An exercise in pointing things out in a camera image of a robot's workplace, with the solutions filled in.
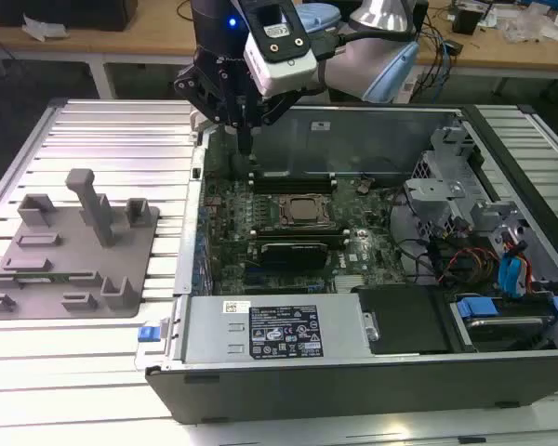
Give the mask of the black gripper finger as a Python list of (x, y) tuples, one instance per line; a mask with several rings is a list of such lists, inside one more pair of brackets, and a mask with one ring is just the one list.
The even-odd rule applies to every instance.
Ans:
[(302, 97), (302, 91), (289, 91), (271, 98), (264, 98), (260, 93), (248, 93), (245, 105), (245, 154), (252, 152), (255, 128), (275, 123)]
[(244, 111), (238, 101), (241, 91), (227, 65), (211, 70), (191, 65), (178, 75), (174, 87), (213, 124), (234, 130), (237, 149), (246, 153)]

